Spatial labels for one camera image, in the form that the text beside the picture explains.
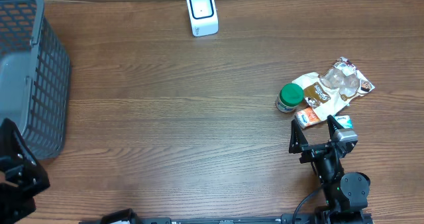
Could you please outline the small teal white pack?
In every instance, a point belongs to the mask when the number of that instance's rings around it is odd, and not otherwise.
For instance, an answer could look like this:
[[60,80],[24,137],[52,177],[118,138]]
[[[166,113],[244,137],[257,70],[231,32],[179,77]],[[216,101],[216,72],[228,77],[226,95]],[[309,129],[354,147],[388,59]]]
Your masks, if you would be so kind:
[[344,129],[352,129],[353,123],[349,115],[337,115],[335,120],[343,126]]

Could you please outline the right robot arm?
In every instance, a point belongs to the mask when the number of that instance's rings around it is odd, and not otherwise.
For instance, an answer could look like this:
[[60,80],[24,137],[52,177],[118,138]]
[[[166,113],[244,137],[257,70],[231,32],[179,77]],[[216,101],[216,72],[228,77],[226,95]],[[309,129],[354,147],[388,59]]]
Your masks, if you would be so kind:
[[[345,172],[341,159],[352,152],[358,135],[352,128],[344,128],[333,116],[327,117],[330,139],[310,145],[297,120],[291,122],[289,153],[300,154],[299,162],[309,163],[319,178],[320,186],[302,199],[292,214],[282,215],[288,223],[372,223],[368,207],[370,179],[362,172]],[[319,192],[323,192],[326,205],[315,208],[313,213],[300,215],[302,206]]]

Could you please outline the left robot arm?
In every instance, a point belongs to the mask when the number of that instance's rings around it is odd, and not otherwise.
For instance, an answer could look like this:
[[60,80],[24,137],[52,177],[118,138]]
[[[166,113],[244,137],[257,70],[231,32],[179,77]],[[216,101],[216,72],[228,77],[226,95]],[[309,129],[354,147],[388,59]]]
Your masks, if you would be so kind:
[[36,211],[34,197],[50,187],[47,171],[26,145],[18,126],[1,123],[1,222],[16,223]]

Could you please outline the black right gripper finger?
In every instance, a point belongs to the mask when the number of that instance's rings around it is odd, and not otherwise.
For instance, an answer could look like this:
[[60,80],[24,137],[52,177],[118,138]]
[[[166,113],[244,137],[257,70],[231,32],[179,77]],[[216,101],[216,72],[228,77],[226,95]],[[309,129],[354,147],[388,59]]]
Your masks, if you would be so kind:
[[345,128],[332,115],[327,117],[327,124],[331,140],[340,141]]
[[305,147],[309,146],[302,128],[296,119],[291,121],[291,138],[289,143],[289,153],[296,154],[303,152]]

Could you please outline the green round lid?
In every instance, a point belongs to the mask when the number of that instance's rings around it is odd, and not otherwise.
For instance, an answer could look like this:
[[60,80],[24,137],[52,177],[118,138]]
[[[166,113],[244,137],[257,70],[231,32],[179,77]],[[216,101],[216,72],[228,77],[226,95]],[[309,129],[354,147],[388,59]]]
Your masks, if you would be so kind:
[[292,112],[304,99],[303,89],[297,84],[286,84],[276,98],[276,107],[283,113]]

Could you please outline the small orange box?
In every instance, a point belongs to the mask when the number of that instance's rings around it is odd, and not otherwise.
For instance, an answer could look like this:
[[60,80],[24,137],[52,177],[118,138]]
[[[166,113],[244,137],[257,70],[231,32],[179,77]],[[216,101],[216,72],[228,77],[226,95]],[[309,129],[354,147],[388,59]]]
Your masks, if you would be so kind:
[[321,122],[320,118],[315,114],[312,108],[308,107],[295,114],[295,119],[302,129],[316,125]]

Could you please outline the brown clear snack bag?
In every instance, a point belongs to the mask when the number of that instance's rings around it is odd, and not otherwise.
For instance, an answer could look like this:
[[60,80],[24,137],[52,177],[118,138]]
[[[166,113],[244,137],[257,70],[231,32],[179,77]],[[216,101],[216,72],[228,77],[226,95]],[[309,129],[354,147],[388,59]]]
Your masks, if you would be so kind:
[[340,57],[325,73],[310,72],[296,79],[304,93],[304,100],[317,118],[325,121],[336,115],[355,97],[370,93],[375,86],[347,58]]

